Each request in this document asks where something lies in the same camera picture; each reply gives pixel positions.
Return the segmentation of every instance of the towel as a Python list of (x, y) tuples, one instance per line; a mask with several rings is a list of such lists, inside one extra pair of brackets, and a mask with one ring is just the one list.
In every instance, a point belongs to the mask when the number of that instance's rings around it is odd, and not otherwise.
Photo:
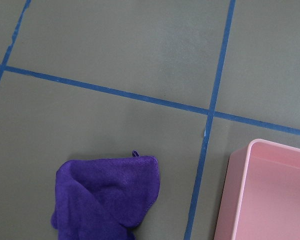
[(70, 160), (56, 172), (51, 224), (58, 240), (135, 240), (159, 194), (153, 156)]

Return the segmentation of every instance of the gray floor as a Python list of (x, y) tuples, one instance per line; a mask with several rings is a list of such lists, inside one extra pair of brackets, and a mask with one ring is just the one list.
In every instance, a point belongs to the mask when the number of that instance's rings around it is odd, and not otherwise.
[[(0, 63), (24, 2), (0, 1)], [(33, 0), (8, 65), (208, 109), (228, 7), (228, 0)], [(300, 1), (236, 1), (216, 111), (300, 130)], [(184, 239), (206, 120), (5, 71), (0, 240), (56, 240), (58, 167), (133, 149), (155, 155), (161, 172), (159, 198), (136, 238)], [(230, 154), (256, 138), (300, 148), (300, 132), (287, 127), (213, 119), (192, 240), (214, 237)]]

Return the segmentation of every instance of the pink tray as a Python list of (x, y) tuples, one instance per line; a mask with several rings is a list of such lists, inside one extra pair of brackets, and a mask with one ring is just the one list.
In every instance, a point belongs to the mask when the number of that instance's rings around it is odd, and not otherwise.
[(300, 149), (256, 139), (231, 154), (214, 240), (300, 240)]

